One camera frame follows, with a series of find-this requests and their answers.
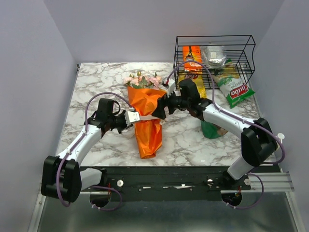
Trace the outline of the green brown snack bag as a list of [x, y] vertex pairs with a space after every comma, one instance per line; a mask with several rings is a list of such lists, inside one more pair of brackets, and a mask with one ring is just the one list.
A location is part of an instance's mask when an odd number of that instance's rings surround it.
[[208, 139], [217, 139], [228, 133], [227, 130], [207, 121], [201, 121], [201, 129], [204, 137]]

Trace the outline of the cream printed ribbon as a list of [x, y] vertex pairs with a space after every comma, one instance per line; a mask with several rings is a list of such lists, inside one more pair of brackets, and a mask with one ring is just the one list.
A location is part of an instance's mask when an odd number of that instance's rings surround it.
[[147, 116], [139, 116], [140, 121], [148, 121], [148, 120], [157, 120], [159, 119], [158, 117], [152, 116], [152, 115], [147, 115]]

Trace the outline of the orange wrapping paper sheet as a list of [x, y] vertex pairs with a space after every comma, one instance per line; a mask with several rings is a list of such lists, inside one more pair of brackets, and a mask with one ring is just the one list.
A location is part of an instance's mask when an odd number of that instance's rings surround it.
[[[152, 115], [157, 107], [157, 99], [166, 94], [163, 90], [152, 88], [128, 87], [128, 100], [131, 106], [142, 116]], [[135, 123], [135, 137], [141, 159], [156, 156], [162, 146], [161, 120], [139, 121]]]

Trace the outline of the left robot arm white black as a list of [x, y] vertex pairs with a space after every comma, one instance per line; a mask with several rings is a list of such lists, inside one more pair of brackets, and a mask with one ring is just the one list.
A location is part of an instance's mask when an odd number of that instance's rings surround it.
[[88, 187], [97, 191], [104, 190], [106, 177], [96, 168], [80, 166], [91, 148], [98, 143], [108, 131], [114, 129], [121, 133], [140, 116], [132, 108], [113, 110], [117, 102], [101, 98], [97, 110], [85, 120], [79, 135], [57, 156], [48, 156], [43, 164], [41, 193], [46, 197], [60, 199], [65, 205], [77, 200], [80, 192]]

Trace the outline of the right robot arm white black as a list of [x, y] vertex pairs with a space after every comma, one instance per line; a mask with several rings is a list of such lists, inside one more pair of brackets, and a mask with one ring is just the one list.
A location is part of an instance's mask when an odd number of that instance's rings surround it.
[[201, 98], [196, 84], [185, 79], [179, 83], [180, 95], [177, 96], [170, 84], [168, 92], [157, 100], [157, 107], [152, 116], [165, 119], [176, 109], [187, 110], [189, 114], [201, 121], [217, 125], [234, 134], [241, 140], [241, 156], [226, 170], [222, 184], [227, 189], [234, 189], [247, 172], [260, 166], [278, 148], [269, 123], [240, 117], [225, 111], [214, 101]]

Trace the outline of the pink fake flower bunch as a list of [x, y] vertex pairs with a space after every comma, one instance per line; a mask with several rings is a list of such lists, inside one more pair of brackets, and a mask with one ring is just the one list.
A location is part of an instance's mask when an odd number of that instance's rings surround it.
[[146, 81], [147, 81], [147, 87], [153, 89], [159, 89], [159, 86], [162, 82], [162, 77], [158, 76], [157, 73], [154, 73], [154, 75], [147, 76]]

